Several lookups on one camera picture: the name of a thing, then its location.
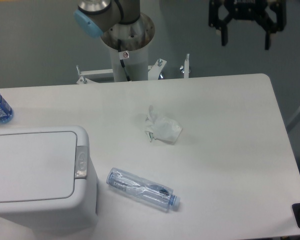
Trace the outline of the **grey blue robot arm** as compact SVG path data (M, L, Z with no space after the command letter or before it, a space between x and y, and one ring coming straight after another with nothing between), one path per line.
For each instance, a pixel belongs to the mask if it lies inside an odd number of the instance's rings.
M231 20L255 21L265 31L265 49L271 35L284 30L287 9L284 0L211 0L208 26L220 31L221 44L228 43ZM80 28L92 38L101 38L116 51L136 51L154 38L153 21L141 12L138 0L80 0L73 13Z

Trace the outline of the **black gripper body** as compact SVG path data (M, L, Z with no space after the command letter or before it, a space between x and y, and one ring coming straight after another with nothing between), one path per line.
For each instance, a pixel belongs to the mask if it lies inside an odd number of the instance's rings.
M235 20L254 21L263 17L268 6L267 0L225 0L224 7Z

